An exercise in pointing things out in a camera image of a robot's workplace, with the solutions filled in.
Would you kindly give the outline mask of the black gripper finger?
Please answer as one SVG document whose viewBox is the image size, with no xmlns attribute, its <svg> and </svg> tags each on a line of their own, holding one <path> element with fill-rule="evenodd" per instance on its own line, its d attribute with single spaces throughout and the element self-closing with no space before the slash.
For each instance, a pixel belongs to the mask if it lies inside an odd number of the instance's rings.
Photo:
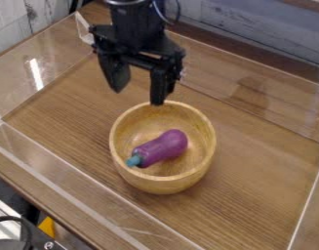
<svg viewBox="0 0 319 250">
<path fill-rule="evenodd" d="M 131 80 L 130 64 L 119 55 L 99 54 L 98 60 L 111 89 L 120 93 Z"/>
<path fill-rule="evenodd" d="M 175 90 L 175 84 L 182 79 L 183 58 L 155 60 L 150 67 L 150 102 L 162 105 L 167 96 Z"/>
</svg>

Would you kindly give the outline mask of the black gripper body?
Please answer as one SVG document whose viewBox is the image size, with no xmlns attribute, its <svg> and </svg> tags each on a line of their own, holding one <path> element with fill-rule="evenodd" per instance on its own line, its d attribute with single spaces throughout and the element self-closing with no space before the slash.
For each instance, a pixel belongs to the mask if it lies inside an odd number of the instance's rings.
<svg viewBox="0 0 319 250">
<path fill-rule="evenodd" d="M 183 68 L 186 51 L 166 35 L 166 25 L 178 22 L 181 10 L 170 21 L 164 6 L 110 7 L 111 23 L 88 29 L 103 70 L 127 70 L 132 63 L 148 69 L 156 64 Z"/>
</svg>

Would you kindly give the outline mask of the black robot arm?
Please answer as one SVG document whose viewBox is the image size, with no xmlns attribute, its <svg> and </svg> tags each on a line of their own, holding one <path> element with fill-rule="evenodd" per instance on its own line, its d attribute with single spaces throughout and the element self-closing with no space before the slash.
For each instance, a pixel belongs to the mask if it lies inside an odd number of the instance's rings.
<svg viewBox="0 0 319 250">
<path fill-rule="evenodd" d="M 92 49 L 111 89 L 131 81 L 131 66 L 150 72 L 150 103 L 162 105 L 182 79 L 186 50 L 166 35 L 166 0 L 104 0 L 111 24 L 88 28 Z"/>
</svg>

